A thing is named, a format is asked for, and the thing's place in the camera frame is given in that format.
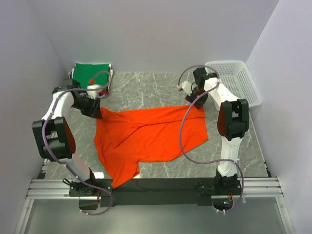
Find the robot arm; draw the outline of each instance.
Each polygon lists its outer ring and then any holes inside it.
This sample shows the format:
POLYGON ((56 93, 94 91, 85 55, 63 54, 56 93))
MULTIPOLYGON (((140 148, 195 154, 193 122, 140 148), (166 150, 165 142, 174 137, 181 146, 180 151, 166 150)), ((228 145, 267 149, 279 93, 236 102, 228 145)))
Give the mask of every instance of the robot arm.
MULTIPOLYGON (((204 67, 197 68, 193 75, 196 84, 194 88, 187 81, 181 84, 181 89, 187 93, 186 99, 189 102, 193 102, 198 95, 217 84, 216 74, 207 74, 204 67)), ((240 143, 249 127, 248 102, 236 97, 222 83, 211 91, 210 95, 219 111, 217 127, 222 140, 221 159, 231 159, 236 162, 240 143)), ((208 95, 200 98, 195 103, 195 107, 201 108, 207 98, 208 95)), ((216 173, 219 178, 237 178, 237 168, 229 161, 220 162, 216 173)))
MULTIPOLYGON (((42 158, 47 158, 50 161, 54 161, 49 152, 47 152, 42 140, 41 131, 44 121, 50 115, 56 100, 59 98, 59 95, 64 90, 78 87, 79 83, 74 79, 65 80, 63 86, 54 89, 53 100, 48 109, 48 112, 42 117, 41 120, 33 122, 32 129, 39 154, 42 158)), ((94 88, 98 88, 97 85, 88 86, 88 89, 94 88)), ((46 137, 48 144, 55 156, 60 161, 66 162, 82 180, 91 180, 89 181, 90 183, 92 183, 93 180, 93 173, 81 161, 79 155, 76 153, 75 139, 66 122, 66 118, 71 107, 81 110, 83 115, 94 118, 102 118, 99 109, 100 100, 96 98, 98 92, 99 91, 87 91, 87 93, 83 93, 79 91, 72 91, 64 94, 58 101, 58 105, 54 110, 53 116, 49 120, 46 127, 46 137)), ((72 176, 72 178, 73 182, 79 182, 76 177, 72 176)))

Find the orange shirt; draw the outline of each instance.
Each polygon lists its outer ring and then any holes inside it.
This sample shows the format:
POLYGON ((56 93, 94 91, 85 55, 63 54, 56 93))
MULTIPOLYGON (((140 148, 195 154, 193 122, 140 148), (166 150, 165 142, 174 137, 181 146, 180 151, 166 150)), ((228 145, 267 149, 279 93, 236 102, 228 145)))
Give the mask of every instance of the orange shirt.
MULTIPOLYGON (((113 188, 139 174, 138 162, 171 161, 182 155, 179 130, 189 106, 112 112, 101 108, 94 143, 113 188)), ((195 107, 184 123, 184 150, 208 140, 203 108, 195 107)))

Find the marble tile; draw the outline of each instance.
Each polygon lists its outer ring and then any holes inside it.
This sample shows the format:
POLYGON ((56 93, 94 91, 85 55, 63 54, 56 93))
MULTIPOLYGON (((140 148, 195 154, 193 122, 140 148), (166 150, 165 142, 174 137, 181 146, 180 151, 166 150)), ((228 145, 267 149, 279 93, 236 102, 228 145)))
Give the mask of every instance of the marble tile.
MULTIPOLYGON (((184 92, 177 90, 180 73, 115 73, 111 91, 101 106, 111 111, 156 108, 162 106, 187 105, 184 92)), ((192 73, 187 73, 182 80, 194 80, 192 73)), ((220 158, 221 138, 217 131, 218 111, 213 99, 205 103, 206 127, 209 140, 188 155, 200 161, 220 158)), ((68 124, 76 140, 77 152, 82 161, 93 172, 103 172, 109 177, 98 159, 93 138, 96 132, 95 119, 81 115, 79 110, 71 109, 68 124)), ((246 177, 267 177, 264 159, 250 118, 250 128, 242 140, 239 151, 239 165, 246 177)), ((185 157, 170 162, 139 163, 140 178, 177 178, 177 177, 213 177, 217 164, 198 165, 185 157)), ((45 178, 70 178, 65 168, 57 163, 50 163, 45 178)))

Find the green mat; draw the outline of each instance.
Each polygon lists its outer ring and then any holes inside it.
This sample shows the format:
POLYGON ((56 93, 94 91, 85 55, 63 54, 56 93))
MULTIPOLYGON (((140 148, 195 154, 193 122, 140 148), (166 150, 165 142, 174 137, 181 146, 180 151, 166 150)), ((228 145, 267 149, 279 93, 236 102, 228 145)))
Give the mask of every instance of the green mat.
MULTIPOLYGON (((83 89, 86 89, 90 85, 90 79, 100 71, 110 71, 109 64, 80 64, 76 63, 73 79, 78 81, 83 89)), ((108 83, 108 74, 99 75, 95 84, 106 85, 108 83)))

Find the white plastic basket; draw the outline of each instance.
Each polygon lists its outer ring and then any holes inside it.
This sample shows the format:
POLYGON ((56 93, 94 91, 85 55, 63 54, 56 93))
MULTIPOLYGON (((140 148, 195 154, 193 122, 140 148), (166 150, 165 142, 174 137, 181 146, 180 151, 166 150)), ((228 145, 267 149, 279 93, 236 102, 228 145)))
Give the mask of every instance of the white plastic basket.
POLYGON ((262 100, 255 86, 248 67, 242 61, 213 61, 206 66, 214 68, 220 75, 221 82, 238 98, 246 99, 249 107, 258 106, 262 100))

